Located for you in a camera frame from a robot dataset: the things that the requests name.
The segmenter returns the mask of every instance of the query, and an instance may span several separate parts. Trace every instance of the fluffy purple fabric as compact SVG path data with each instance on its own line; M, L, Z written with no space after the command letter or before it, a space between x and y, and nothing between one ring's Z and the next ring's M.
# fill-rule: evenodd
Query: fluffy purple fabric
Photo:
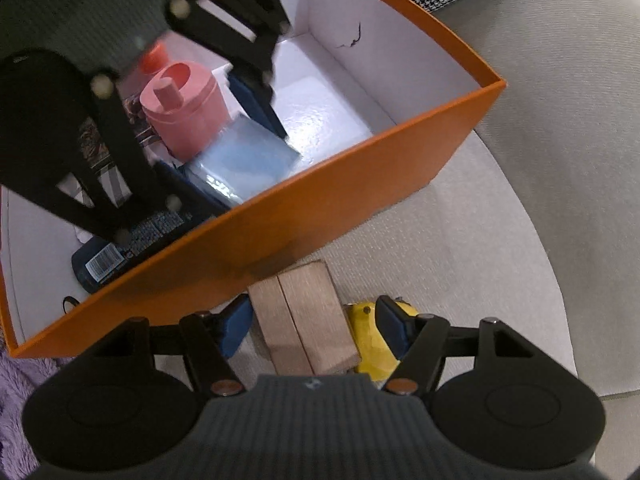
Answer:
M62 365L54 359L12 359L0 332L0 465L9 480L24 478L38 466L22 432L22 407L34 389Z

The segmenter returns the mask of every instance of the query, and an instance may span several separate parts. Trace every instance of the yellow object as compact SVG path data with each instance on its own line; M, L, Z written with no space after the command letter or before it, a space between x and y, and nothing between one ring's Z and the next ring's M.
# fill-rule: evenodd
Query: yellow object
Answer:
M401 301L396 303L409 316L418 315L418 311L411 305ZM353 330L353 339L362 357L362 362L356 367L356 371L369 374L372 381L388 379L399 361L391 353L376 327L376 304L363 301L352 305L347 310L347 316Z

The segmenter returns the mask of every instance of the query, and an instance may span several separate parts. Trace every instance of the barcode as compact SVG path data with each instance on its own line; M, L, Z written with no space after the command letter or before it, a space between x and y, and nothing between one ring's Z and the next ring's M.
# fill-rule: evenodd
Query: barcode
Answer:
M103 250L91 258L85 265L91 277L100 282L107 274L124 261L122 255L113 244L107 245Z

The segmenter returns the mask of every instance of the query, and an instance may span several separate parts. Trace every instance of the wood block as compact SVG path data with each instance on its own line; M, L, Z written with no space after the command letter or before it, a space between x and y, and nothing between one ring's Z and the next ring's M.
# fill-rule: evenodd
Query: wood block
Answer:
M255 283L248 292L278 375L312 375L278 278Z
M357 366L360 354L326 264L312 262L278 279L313 372L334 374Z

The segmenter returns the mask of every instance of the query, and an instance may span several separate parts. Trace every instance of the pink container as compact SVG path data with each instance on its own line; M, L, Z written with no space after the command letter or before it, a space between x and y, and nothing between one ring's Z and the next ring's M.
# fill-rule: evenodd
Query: pink container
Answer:
M229 120L211 70L181 61L161 70L140 94L149 123L175 158L187 162L206 148Z

